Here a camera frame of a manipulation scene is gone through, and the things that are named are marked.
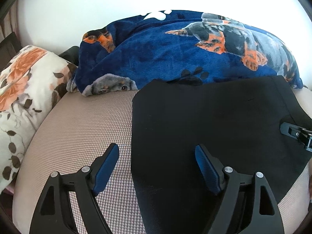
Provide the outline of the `black pants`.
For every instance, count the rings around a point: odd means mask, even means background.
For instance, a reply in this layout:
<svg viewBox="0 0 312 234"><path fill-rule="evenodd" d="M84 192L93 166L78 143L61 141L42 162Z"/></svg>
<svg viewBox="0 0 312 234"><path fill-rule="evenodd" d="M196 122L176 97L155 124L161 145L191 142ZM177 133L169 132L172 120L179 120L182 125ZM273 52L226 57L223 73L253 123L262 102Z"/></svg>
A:
<svg viewBox="0 0 312 234"><path fill-rule="evenodd" d="M188 86L152 81L133 98L131 172L147 233L202 233L216 205L195 159L203 144L239 173L262 172L285 233L308 213L311 153L280 133L311 108L280 76Z"/></svg>

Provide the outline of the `beige woven mattress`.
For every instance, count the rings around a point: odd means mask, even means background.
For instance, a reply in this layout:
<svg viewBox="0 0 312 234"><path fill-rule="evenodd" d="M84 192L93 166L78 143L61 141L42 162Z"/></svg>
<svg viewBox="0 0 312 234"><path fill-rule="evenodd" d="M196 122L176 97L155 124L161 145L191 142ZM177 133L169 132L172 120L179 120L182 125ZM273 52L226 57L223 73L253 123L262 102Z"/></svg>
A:
<svg viewBox="0 0 312 234"><path fill-rule="evenodd" d="M120 155L97 203L112 233L147 233L131 172L133 98L139 91L90 97L67 93L51 110L17 175L13 223L21 233L30 233L36 204L50 174L77 172L103 155L111 143L118 145ZM300 91L300 105L311 108L311 92Z"/></svg>

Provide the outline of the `floral orange white pillow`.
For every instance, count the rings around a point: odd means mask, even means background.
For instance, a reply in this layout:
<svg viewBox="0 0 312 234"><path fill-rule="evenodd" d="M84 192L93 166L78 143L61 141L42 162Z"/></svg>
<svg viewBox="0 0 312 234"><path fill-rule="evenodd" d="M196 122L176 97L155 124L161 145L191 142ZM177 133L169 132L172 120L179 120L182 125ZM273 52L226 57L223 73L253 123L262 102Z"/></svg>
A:
<svg viewBox="0 0 312 234"><path fill-rule="evenodd" d="M1 72L1 190L14 180L40 125L67 93L76 65L28 45Z"/></svg>

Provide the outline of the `dark headboard panel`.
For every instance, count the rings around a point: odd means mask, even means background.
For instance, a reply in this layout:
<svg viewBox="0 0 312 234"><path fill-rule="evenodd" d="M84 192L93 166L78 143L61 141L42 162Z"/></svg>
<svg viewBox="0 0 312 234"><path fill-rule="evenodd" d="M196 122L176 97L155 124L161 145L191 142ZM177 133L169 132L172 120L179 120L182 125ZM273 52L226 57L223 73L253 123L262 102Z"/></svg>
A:
<svg viewBox="0 0 312 234"><path fill-rule="evenodd" d="M21 50L21 42L15 32L9 34L0 44L0 70L8 67L10 60Z"/></svg>

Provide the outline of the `blue dachshund print blanket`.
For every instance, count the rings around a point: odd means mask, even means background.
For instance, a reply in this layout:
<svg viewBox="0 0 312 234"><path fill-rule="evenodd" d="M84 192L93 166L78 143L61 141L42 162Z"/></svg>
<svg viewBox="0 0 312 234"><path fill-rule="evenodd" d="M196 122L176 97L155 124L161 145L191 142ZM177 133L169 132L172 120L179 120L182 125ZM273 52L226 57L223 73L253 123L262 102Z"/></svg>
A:
<svg viewBox="0 0 312 234"><path fill-rule="evenodd" d="M269 75L303 87L295 57L274 34L216 14L161 11L85 33L67 90L90 96L153 80L200 86Z"/></svg>

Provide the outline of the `pink patterned curtain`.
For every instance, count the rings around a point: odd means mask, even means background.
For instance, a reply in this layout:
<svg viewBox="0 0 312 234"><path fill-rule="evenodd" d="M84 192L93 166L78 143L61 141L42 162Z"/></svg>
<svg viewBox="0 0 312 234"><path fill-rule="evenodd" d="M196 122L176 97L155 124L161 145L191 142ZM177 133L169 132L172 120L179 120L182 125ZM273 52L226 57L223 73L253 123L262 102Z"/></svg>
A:
<svg viewBox="0 0 312 234"><path fill-rule="evenodd" d="M19 39L19 27L17 19L18 0L14 2L10 10L7 12L4 21L0 27L0 41L3 41L11 33L15 33Z"/></svg>

